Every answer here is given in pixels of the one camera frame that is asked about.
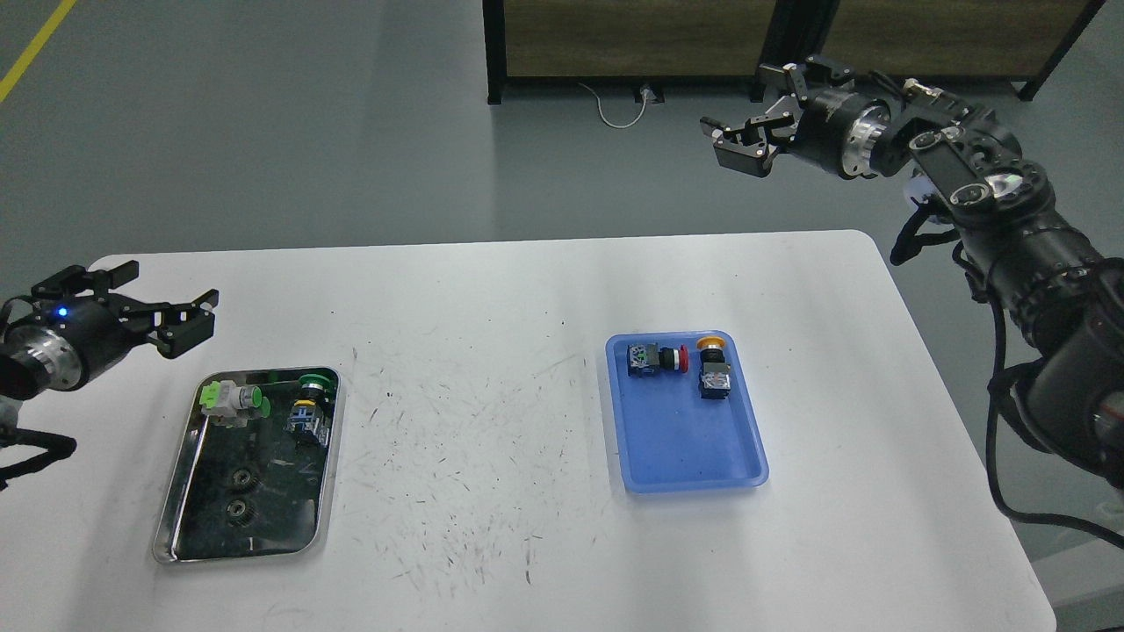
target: black cable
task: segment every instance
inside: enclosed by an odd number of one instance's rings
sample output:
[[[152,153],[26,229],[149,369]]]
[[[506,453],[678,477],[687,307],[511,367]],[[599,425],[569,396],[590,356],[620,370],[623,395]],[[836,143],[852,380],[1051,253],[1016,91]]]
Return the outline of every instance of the black cable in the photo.
[[[978,268],[975,271],[977,274],[980,274]],[[991,378],[995,379],[995,377],[1003,371],[1004,364],[1007,362],[1007,322],[1004,318],[1003,307],[999,305],[999,298],[995,296],[995,292],[992,291],[988,291],[988,305],[991,306],[991,319],[995,323],[995,361],[991,364]],[[1003,491],[999,489],[998,466],[996,463],[996,434],[999,425],[998,422],[999,407],[996,403],[996,397],[991,395],[988,399],[987,436],[984,452],[985,467],[987,468],[987,485],[991,490],[991,500],[995,502],[995,506],[999,508],[999,513],[1013,521],[1026,524],[1046,524],[1051,526],[1076,529],[1077,531],[1082,531],[1089,535],[1099,538],[1113,547],[1124,550],[1124,536],[1115,531],[1112,531],[1111,529],[1100,526],[1097,523],[1061,514],[1019,512],[1007,505],[1007,502],[1003,498]]]
[[[906,91],[903,90],[901,87],[898,85],[892,79],[890,79],[888,74],[872,70],[870,71],[870,80],[882,90],[892,94],[898,100],[898,103],[901,105],[903,110],[906,109],[906,105],[908,103],[908,96],[906,94]]]
[[[898,238],[894,242],[894,247],[890,249],[890,264],[892,265],[901,265],[917,256],[925,246],[948,244],[960,238],[960,232],[955,228],[943,233],[918,233],[933,215],[933,210],[913,198],[909,199],[917,205],[917,210],[909,216],[909,219],[906,219],[901,232],[898,233]]]
[[[42,448],[44,452],[18,463],[0,468],[0,489],[8,487],[9,479],[35,473],[55,461],[62,461],[70,457],[74,453],[74,449],[78,448],[78,442],[70,436],[37,430],[0,430],[0,446],[7,448],[11,445]]]
[[[971,261],[964,259],[964,242],[957,242],[957,245],[952,247],[952,262],[962,268],[964,273],[976,281],[984,282],[984,274],[980,273],[980,269],[973,265]]]
[[[11,316],[11,310],[16,307],[16,303],[26,303],[34,309],[34,300],[35,299],[29,296],[13,296],[3,301],[3,305],[0,305],[0,340],[3,340],[3,333],[8,329],[8,318]]]

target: black robotic arm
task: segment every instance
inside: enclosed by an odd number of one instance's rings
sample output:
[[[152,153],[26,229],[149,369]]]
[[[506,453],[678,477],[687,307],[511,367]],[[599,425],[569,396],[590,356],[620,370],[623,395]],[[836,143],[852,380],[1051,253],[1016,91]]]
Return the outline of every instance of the black robotic arm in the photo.
[[[36,283],[29,296],[0,306],[0,448],[30,445],[44,451],[0,468],[7,481],[70,457],[76,442],[60,434],[17,427],[21,404],[46,389],[74,390],[121,361],[133,347],[153,344],[178,358],[215,332],[218,290],[191,303],[142,303],[110,290],[134,280],[139,264],[88,271],[71,265]],[[9,323],[16,304],[30,313]]]
[[[1124,260],[1105,259],[1062,219],[1045,170],[1023,157],[994,110],[915,80],[899,87],[871,73],[899,101],[895,114],[887,101],[855,91],[854,75],[816,55],[801,64],[762,65],[759,76],[781,92],[764,115],[737,129],[701,120],[718,163],[763,178],[788,153],[844,179],[889,177],[915,164],[930,193],[914,200],[917,211],[891,263],[959,241],[953,259],[973,298],[992,305],[997,333],[1001,306],[1042,354],[1009,369],[1000,355],[989,385],[988,473],[996,504],[1015,520],[1073,526],[1124,548],[1124,538],[1093,523],[1010,509],[994,476],[994,423],[1001,413],[1032,448],[1124,489]],[[949,229],[918,234],[931,222]]]

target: yellow floor line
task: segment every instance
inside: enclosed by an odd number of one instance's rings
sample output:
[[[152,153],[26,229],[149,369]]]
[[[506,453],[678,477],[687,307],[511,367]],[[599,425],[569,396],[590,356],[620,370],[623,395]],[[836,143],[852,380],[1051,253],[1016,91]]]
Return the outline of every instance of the yellow floor line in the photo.
[[[27,70],[27,66],[31,65],[31,61],[34,61],[35,56],[39,54],[39,51],[43,49],[47,39],[49,39],[51,35],[56,28],[58,28],[58,25],[62,24],[63,18],[66,17],[66,13],[70,12],[75,2],[78,2],[78,0],[63,0],[58,3],[58,8],[55,9],[55,12],[51,13],[51,17],[47,18],[47,22],[43,25],[39,33],[35,34],[35,38],[31,39],[31,43],[27,45],[24,53],[20,54],[18,60],[16,60],[16,65],[11,66],[11,70],[8,71],[8,74],[3,75],[3,79],[0,79],[0,103],[8,98],[8,93],[16,87],[16,82],[19,81],[19,78],[24,76],[24,71]]]

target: electrical component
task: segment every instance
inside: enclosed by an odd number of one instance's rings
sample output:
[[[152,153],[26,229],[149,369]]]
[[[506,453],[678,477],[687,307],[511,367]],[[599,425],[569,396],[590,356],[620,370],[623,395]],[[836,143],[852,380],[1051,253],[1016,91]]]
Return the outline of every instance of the electrical component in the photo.
[[[203,415],[212,417],[216,425],[245,427],[253,418],[269,417],[270,399],[256,386],[238,386],[234,380],[212,381],[199,392]]]
[[[679,349],[659,347],[655,343],[628,345],[628,374],[634,378],[654,376],[660,369],[686,373],[689,363],[686,345]]]
[[[285,432],[301,443],[328,444],[332,427],[325,407],[329,403],[332,381],[316,373],[300,377],[300,394],[292,403]]]
[[[719,336],[704,336],[695,345],[699,349],[699,394],[703,399],[725,399],[729,396],[729,364],[726,362],[726,341]]]

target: metal tray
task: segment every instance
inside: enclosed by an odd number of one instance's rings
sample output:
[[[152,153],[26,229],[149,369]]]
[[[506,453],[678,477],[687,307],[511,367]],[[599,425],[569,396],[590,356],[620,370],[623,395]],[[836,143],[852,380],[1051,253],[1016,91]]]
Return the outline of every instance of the metal tray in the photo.
[[[300,443],[285,432],[291,404],[306,373],[334,382],[326,444]],[[205,385],[234,380],[257,386],[272,403],[269,416],[245,427],[224,427],[198,404]],[[290,554],[306,550],[327,529],[344,394],[339,374],[326,367],[215,373],[200,382],[172,470],[153,554],[164,563]],[[253,473],[236,485],[235,472]],[[243,520],[228,508],[241,500]]]

